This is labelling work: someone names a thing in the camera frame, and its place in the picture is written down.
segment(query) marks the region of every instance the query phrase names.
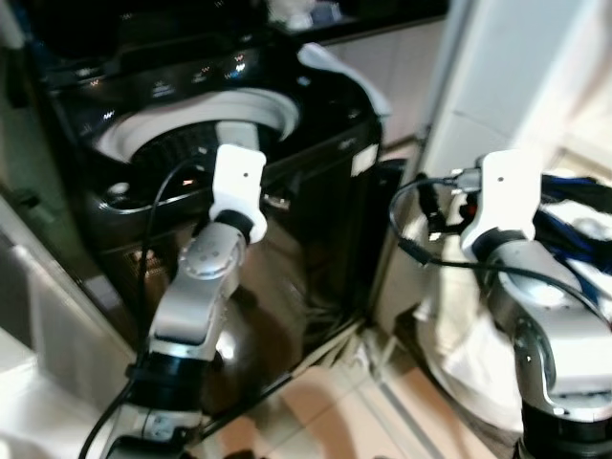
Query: washing machine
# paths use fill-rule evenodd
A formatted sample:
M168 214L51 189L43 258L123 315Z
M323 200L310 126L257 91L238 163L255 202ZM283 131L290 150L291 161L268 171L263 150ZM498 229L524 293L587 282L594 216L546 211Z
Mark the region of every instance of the washing machine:
M218 147L266 155L261 208L269 230L249 248L230 299L218 346L223 371L208 385L223 392L208 391L209 411L218 412L366 315L369 285L357 268L390 110L376 88L320 46L256 15L211 16L224 2L195 3L122 12L116 43L95 55L62 55L65 45L34 39L26 61L80 237L128 312L138 301L146 220L168 172L191 157L202 164L179 173L155 209L149 317L180 248L208 221ZM44 29L33 26L34 37L36 30ZM126 317L109 320L136 344Z

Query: white cabinet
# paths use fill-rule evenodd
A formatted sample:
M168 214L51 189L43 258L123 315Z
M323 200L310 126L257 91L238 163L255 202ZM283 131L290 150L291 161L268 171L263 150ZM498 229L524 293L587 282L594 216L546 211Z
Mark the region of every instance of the white cabinet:
M417 131L444 21L382 33L327 49L375 84L391 101L384 142Z

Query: wire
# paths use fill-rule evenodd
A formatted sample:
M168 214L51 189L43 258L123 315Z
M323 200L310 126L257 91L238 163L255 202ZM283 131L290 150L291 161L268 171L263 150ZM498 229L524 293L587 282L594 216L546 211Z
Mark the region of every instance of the wire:
M452 186L454 181L452 178L438 178L438 179L420 179L410 182L407 185L400 187L389 204L389 222L393 232L400 240L400 248L405 251L408 255L412 256L415 260L421 263L423 266L435 265L447 268L460 268L472 271L487 271L491 273L507 273L514 275L521 275L523 277L530 277L534 280L539 280L553 287L557 287L569 296L575 298L582 303L586 308L593 312L597 317L602 319L605 323L609 324L607 318L600 312L597 305L587 297L580 290L561 282L550 275L538 273L536 271L524 270L522 268L516 268L507 265L496 265L490 263L472 263L472 262L460 262L460 261L447 261L440 258L436 258L431 252L422 247L418 242L407 239L403 236L403 232L400 229L395 219L395 207L402 196L407 194L408 191L412 191L415 187L422 185L444 185Z
M153 203L151 204L151 209L149 210L147 219L146 219L146 228L144 231L144 237L142 238L141 245L141 259L139 262L139 270L138 270L138 280L137 280L137 288L138 288L138 298L137 298L137 316L135 317L137 322L137 334L139 346L139 352L136 357L135 367L140 367L144 357L146 355L146 346L145 339L146 333L144 332L144 327L146 326L146 289L145 289L145 279L146 279L146 258L151 249L151 237L153 234L153 225L155 223L155 215L157 208L162 201L162 197L164 196L165 190L167 189L170 182L174 179L174 177L181 172L187 166L195 166L198 164L198 159L194 157L190 157L184 161L181 161L177 164L164 178L164 181L158 188L157 194ZM107 408L102 412L96 424L92 427L85 443L83 444L80 454L78 455L78 459L86 459L87 453L91 445L94 443L94 440L99 434L99 431L102 429L104 424L111 418L113 413L121 406L121 404L125 401L125 398L128 396L132 387L134 386L135 380L130 378L126 383L123 390L113 399L113 401L107 406Z

